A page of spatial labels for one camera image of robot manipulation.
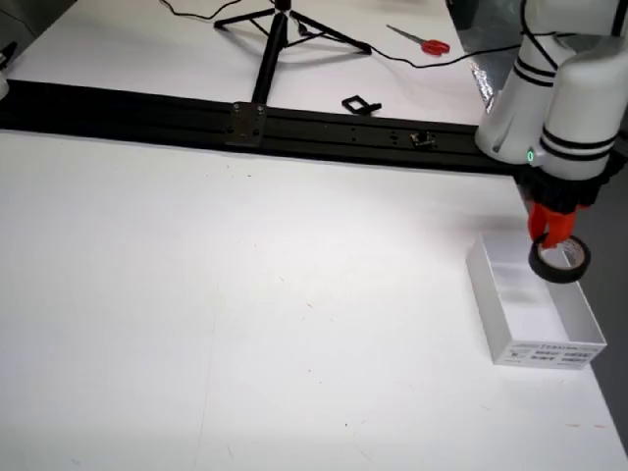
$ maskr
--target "small black object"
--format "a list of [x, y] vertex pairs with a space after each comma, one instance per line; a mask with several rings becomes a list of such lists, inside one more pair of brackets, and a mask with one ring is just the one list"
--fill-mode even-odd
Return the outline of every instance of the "small black object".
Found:
[[541, 235], [530, 248], [528, 262], [532, 271], [545, 281], [558, 285], [579, 281], [591, 265], [591, 250], [587, 244], [574, 235], [570, 237], [562, 244], [570, 267], [558, 267], [551, 264], [543, 256], [542, 243], [547, 236], [547, 234]]
[[[352, 103], [359, 103], [361, 107], [360, 108], [353, 107]], [[360, 115], [360, 116], [369, 116], [374, 111], [382, 109], [382, 103], [373, 103], [372, 105], [369, 105], [364, 100], [364, 98], [362, 98], [360, 95], [355, 95], [355, 96], [352, 96], [351, 98], [346, 98], [345, 100], [342, 101], [342, 106], [346, 108], [347, 110], [349, 110], [354, 115]]]
[[417, 131], [413, 132], [410, 135], [410, 140], [412, 141], [412, 145], [418, 148], [431, 148], [436, 144], [434, 136], [429, 134], [427, 131]]
[[225, 129], [227, 145], [258, 147], [266, 124], [266, 105], [234, 103]]

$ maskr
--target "scissors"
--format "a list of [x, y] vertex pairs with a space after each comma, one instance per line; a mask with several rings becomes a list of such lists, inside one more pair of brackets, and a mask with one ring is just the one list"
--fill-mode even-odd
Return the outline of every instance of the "scissors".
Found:
[[399, 34], [401, 34], [404, 37], [407, 37], [411, 41], [421, 44], [421, 49], [426, 54], [430, 54], [431, 56], [441, 57], [443, 54], [446, 54], [449, 52], [449, 45], [444, 42], [438, 41], [436, 39], [421, 39], [420, 37], [415, 36], [414, 34], [410, 34], [409, 32], [402, 31], [401, 29], [397, 27], [390, 26], [390, 25], [387, 25], [387, 26], [390, 29], [392, 29], [394, 32], [398, 32]]

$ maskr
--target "metal bracket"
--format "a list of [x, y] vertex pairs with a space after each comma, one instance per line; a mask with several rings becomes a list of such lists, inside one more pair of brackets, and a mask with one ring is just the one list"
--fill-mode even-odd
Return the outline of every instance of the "metal bracket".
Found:
[[436, 138], [433, 134], [427, 131], [417, 131], [410, 135], [412, 145], [419, 148], [431, 148], [436, 145]]
[[225, 129], [227, 145], [259, 147], [264, 136], [266, 105], [237, 102]]

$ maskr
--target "label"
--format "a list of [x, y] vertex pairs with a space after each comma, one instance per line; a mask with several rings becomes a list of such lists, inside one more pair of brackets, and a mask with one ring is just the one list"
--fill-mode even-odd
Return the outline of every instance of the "label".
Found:
[[581, 369], [600, 351], [601, 346], [518, 342], [506, 349], [500, 363]]

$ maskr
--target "tripod leg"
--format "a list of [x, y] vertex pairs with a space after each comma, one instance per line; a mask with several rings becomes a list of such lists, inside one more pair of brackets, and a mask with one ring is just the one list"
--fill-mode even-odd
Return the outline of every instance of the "tripod leg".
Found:
[[278, 13], [273, 19], [271, 32], [268, 36], [262, 65], [259, 68], [255, 90], [253, 91], [253, 103], [263, 103], [268, 101], [268, 94], [271, 91], [273, 75], [279, 60], [279, 53], [288, 44], [288, 17], [283, 13]]
[[356, 47], [359, 50], [361, 50], [362, 52], [364, 52], [365, 54], [371, 55], [373, 53], [373, 51], [371, 49], [371, 46], [369, 46], [366, 42], [356, 41], [355, 39], [351, 39], [349, 36], [345, 36], [341, 32], [335, 31], [335, 30], [331, 29], [330, 27], [326, 27], [325, 25], [321, 25], [320, 23], [315, 22], [314, 20], [301, 15], [300, 13], [297, 13], [294, 10], [292, 10], [292, 12], [290, 14], [292, 15], [293, 18], [299, 20], [300, 22], [302, 22], [302, 23], [304, 23], [304, 24], [306, 24], [308, 26], [315, 27], [319, 31], [322, 31], [325, 34], [328, 34], [329, 36], [333, 36], [336, 39], [339, 39], [340, 41], [342, 41], [342, 42], [344, 42], [346, 44], [349, 44], [349, 45], [351, 45], [353, 47]]
[[246, 15], [240, 15], [239, 17], [227, 18], [226, 20], [219, 20], [214, 23], [214, 27], [223, 29], [226, 25], [232, 25], [233, 23], [247, 22], [249, 20], [255, 20], [257, 18], [270, 17], [275, 15], [275, 9], [269, 8], [263, 12], [248, 13]]

